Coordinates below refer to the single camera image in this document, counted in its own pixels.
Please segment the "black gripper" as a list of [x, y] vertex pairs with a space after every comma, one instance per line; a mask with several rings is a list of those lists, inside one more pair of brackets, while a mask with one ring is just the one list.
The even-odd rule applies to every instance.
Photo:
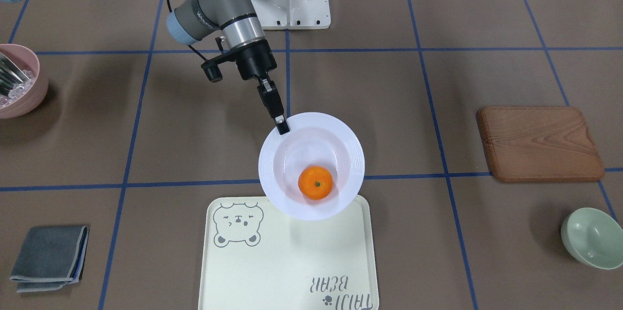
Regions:
[[269, 72], [277, 67], [272, 49], [267, 40], [251, 42], [235, 48], [235, 64], [243, 81], [257, 79], [263, 81], [257, 90], [263, 106], [267, 109], [280, 135], [290, 131], [282, 99]]

